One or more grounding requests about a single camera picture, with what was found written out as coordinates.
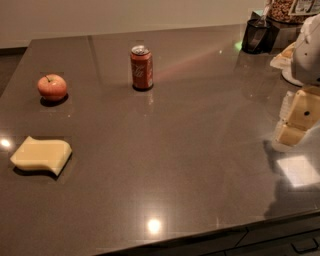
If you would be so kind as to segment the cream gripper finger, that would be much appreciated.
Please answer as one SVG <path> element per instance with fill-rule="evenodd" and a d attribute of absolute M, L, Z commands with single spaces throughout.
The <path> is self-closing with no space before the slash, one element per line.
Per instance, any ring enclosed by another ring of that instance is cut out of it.
<path fill-rule="evenodd" d="M 297 92 L 288 91 L 279 117 L 275 141 L 286 147 L 297 145 L 320 120 L 320 88 L 304 86 Z"/>

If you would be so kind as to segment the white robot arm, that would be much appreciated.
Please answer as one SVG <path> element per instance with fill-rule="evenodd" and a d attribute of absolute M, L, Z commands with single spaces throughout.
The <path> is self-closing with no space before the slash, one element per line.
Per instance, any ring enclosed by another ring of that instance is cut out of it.
<path fill-rule="evenodd" d="M 320 120 L 320 14 L 305 20 L 282 75 L 300 89 L 283 98 L 273 139 L 278 151 L 297 145 Z"/>

